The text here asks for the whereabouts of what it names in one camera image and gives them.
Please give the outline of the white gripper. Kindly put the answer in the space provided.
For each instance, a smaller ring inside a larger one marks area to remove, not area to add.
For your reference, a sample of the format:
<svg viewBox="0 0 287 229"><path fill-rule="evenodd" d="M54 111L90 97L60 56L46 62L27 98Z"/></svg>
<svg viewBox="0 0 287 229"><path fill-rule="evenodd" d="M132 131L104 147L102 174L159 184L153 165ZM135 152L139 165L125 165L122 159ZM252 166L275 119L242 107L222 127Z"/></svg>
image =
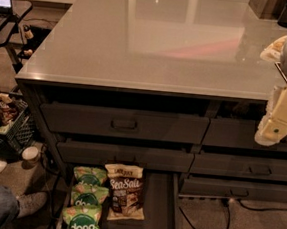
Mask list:
<svg viewBox="0 0 287 229"><path fill-rule="evenodd" d="M286 39L287 37L284 35L270 43L260 53L260 58L273 63L279 62ZM265 111L254 138L259 145L269 147L279 143L287 135L287 86L273 88Z"/></svg>

